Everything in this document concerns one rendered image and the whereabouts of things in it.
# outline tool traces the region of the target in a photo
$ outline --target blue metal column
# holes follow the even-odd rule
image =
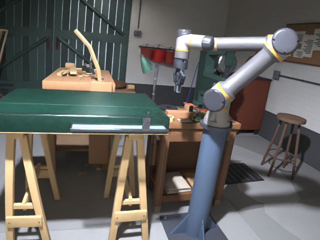
[[[205,240],[207,230],[215,228],[209,211],[214,197],[220,163],[228,132],[232,129],[206,126],[200,143],[189,211],[171,234],[186,233]]]

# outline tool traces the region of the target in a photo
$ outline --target green barn door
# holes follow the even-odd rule
[[[0,29],[9,32],[0,64],[0,93],[42,88],[42,80],[65,63],[75,63],[80,68],[88,62],[83,58],[91,61],[88,49],[74,34],[75,29],[92,44],[100,68],[124,81],[131,7],[132,0],[1,0]],[[124,34],[115,31],[94,10]],[[48,37],[49,48],[45,39]],[[7,64],[34,43],[39,45]]]

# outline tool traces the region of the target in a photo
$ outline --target concrete floor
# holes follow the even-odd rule
[[[260,165],[269,142],[259,135],[240,133],[235,138],[232,163],[245,163],[264,181],[225,185],[219,206],[211,215],[229,240],[318,240],[320,239],[320,172],[298,160],[294,180],[292,164],[282,168],[277,161],[267,177],[270,159]],[[34,136],[34,162],[43,162],[39,135]],[[16,149],[15,201],[24,195],[24,168],[21,150]],[[56,177],[61,200],[54,200],[48,179],[39,179],[39,188],[52,240],[108,239],[116,188],[112,180],[110,198],[103,198],[107,173],[85,168],[87,152],[58,152]],[[0,134],[0,240],[5,239],[5,135]],[[77,175],[86,171],[87,175]],[[161,213],[152,212],[153,193],[148,189],[149,239],[168,239],[159,216],[186,213],[189,202],[163,203]],[[16,215],[34,214],[16,210]],[[16,229],[17,240],[41,239],[37,228]],[[141,240],[140,222],[121,223],[117,239]]]

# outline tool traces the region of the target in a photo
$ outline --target bulletin board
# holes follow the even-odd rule
[[[302,43],[300,41],[297,52],[292,53],[291,56],[288,56],[284,61],[290,62],[290,63],[307,64],[307,65],[320,67],[320,23],[287,24],[286,27],[298,32],[298,36],[300,40],[304,36],[305,43],[308,40],[308,37],[310,39],[313,38],[314,47],[312,48],[313,50],[311,51],[311,53],[308,53],[308,55],[310,56],[311,54],[312,57],[303,56],[302,58],[299,58],[297,56],[301,56],[301,52],[303,52],[304,49],[306,49],[306,48],[303,48]]]

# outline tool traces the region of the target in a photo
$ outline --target blue cable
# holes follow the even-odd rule
[[[189,90],[189,94],[188,94],[188,97],[186,98],[186,103],[188,102],[189,100],[189,97],[190,97],[190,93],[191,93],[191,89],[192,89],[192,85],[194,84],[194,80],[195,80],[195,76],[196,76],[196,72],[197,72],[197,69],[198,69],[198,66],[199,66],[199,62],[195,68],[195,71],[194,71],[194,75],[193,75],[193,79],[192,79],[192,83],[191,83],[191,87],[190,87],[190,90]]]

